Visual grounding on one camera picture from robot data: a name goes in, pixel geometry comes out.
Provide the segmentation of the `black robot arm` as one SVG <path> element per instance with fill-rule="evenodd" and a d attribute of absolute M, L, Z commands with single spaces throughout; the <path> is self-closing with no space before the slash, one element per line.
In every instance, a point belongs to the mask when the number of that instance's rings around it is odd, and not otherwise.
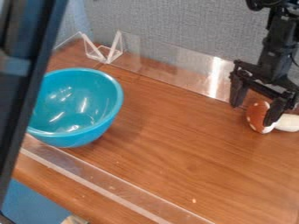
<path fill-rule="evenodd" d="M 236 59 L 230 73 L 231 106 L 239 107 L 252 89 L 272 100 L 263 124 L 272 125 L 288 109 L 299 103 L 299 86 L 288 79 L 288 72 L 299 51 L 299 0 L 246 0 L 252 11 L 270 9 L 267 35 L 256 64 Z"/>

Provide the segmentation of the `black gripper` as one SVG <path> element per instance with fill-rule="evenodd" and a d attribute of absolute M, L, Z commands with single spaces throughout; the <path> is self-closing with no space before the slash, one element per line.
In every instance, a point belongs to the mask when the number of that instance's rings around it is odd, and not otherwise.
<path fill-rule="evenodd" d="M 264 38 L 258 63 L 234 61 L 228 102 L 234 108 L 239 107 L 250 89 L 272 99 L 263 122 L 266 127 L 299 103 L 299 86 L 288 78 L 298 49 L 298 40 Z"/>

